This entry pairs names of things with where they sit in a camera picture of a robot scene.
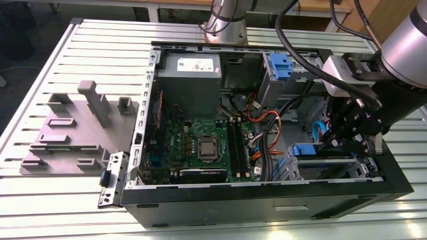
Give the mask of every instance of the power supply label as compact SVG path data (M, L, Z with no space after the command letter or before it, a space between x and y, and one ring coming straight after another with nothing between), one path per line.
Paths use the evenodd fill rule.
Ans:
M177 59L178 72L213 72L213 59L180 58Z

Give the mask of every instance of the open computer chassis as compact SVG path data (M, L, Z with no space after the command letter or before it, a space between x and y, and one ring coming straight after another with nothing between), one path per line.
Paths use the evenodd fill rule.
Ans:
M298 49L298 52L318 67L332 55L328 49ZM390 201L413 191L384 141L382 154L369 158L374 165L374 175L362 177L350 175L336 179L276 177L270 182L248 180L205 184L173 184L172 182L145 184L141 180L141 170L148 155L141 139L146 133L146 115L153 104L150 95L157 66L166 53L222 54L221 89L226 89L230 85L229 78L238 78L238 76L249 78L254 73L246 69L253 68L252 64L260 64L261 68L266 69L264 73L266 77L254 79L253 84L249 85L262 89L265 84L269 87L274 84L274 81L268 79L272 75L265 64L268 54L285 53L285 50L270 46L152 42L145 79L142 79L145 91L138 102L132 145L129 152L110 155L101 178L98 208L124 207L145 227L280 222L338 218L376 202ZM241 88L245 87L244 82L238 80L233 84L241 85ZM314 79L314 76L297 64L293 64L293 73L286 86L289 88L284 92L266 94L265 90L264 96L257 97L256 101L261 105L264 103L264 107L277 108L292 96L318 91L324 87L322 82ZM310 129L313 121L321 119L324 106L322 99L308 98L281 117L280 149L286 150L297 143L312 143L310 132L306 129ZM224 116L221 119L224 123L228 121Z

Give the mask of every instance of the cpu socket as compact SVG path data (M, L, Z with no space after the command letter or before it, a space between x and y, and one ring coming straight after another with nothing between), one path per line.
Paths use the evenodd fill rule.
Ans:
M216 136L197 137L197 156L205 164L218 160L218 138Z

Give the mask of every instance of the green motherboard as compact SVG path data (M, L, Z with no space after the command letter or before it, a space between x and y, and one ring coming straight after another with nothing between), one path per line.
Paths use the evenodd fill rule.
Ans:
M148 154L149 168L141 170L144 182L170 184L170 177L180 169L221 169L226 170L225 182L253 182L256 177L245 147L252 134L250 122L214 119L168 120L162 153ZM234 142L238 141L241 144L234 153L229 148L237 148Z

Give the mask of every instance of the slotted aluminum surface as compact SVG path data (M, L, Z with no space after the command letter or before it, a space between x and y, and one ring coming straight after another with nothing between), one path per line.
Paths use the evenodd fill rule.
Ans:
M336 55L370 52L358 38L338 33L286 31L294 47L326 48ZM248 28L250 45L280 46L272 29ZM97 209L98 177L27 177L19 159L50 111L50 93L73 100L81 80L97 83L108 100L142 92L150 41L202 42L196 25L83 20L70 24L0 138L0 238L120 239L421 239L427 238L427 123L418 112L385 135L414 193L370 205L338 219L276 223L142 228L124 209Z

